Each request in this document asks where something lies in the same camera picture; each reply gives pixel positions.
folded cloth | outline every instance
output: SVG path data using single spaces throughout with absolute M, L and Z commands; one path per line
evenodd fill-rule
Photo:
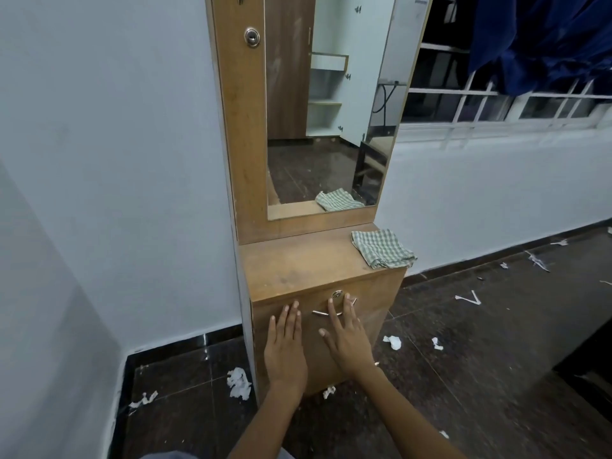
M 410 267 L 417 257 L 402 246 L 389 229 L 373 232 L 351 232 L 353 246 L 359 250 L 372 269 L 379 267 Z
M 346 209 L 363 208 L 365 205 L 355 201 L 344 188 L 339 188 L 327 194 L 320 192 L 315 201 L 326 211 L 344 211 Z

cabinet top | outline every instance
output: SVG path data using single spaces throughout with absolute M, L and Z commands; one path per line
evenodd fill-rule
M 385 273 L 372 269 L 353 246 L 352 231 L 378 230 L 374 224 L 251 243 L 239 247 L 251 302 L 266 303 L 304 290 Z

mirror frame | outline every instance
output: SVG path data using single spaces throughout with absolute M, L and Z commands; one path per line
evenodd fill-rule
M 210 0 L 210 7 L 238 244 L 374 222 L 378 201 L 365 208 L 268 219 L 264 0 Z M 249 27 L 259 32 L 257 47 L 245 41 Z

window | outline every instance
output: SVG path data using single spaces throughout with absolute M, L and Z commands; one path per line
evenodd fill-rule
M 440 138 L 464 138 L 474 131 L 519 126 L 524 130 L 589 128 L 610 107 L 612 95 L 594 95 L 593 81 L 569 80 L 556 91 L 501 95 L 486 68 L 467 70 L 467 29 L 457 25 L 455 0 L 433 0 L 409 84 L 400 129 L 438 129 Z

brown wardrobe door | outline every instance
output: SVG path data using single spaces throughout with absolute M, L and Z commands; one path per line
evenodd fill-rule
M 315 0 L 265 0 L 267 137 L 306 137 Z

